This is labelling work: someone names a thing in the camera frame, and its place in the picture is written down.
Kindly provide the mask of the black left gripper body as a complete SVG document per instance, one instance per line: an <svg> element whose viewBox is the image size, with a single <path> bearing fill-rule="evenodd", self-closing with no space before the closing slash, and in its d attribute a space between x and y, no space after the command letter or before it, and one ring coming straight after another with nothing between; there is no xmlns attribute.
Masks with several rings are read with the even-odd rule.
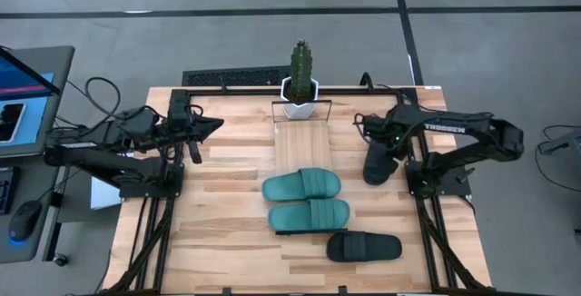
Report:
<svg viewBox="0 0 581 296"><path fill-rule="evenodd" d="M169 119L168 129L170 131L170 141L175 144L186 144L192 162L200 164L202 156L198 146L198 136L195 125L190 119Z"/></svg>

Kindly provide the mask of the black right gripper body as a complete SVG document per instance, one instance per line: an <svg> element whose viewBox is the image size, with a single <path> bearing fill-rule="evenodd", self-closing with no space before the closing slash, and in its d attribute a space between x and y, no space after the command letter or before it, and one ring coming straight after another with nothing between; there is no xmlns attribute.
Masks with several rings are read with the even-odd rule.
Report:
<svg viewBox="0 0 581 296"><path fill-rule="evenodd" d="M385 147L387 153L407 152L407 118L401 113L360 116L360 132L368 142Z"/></svg>

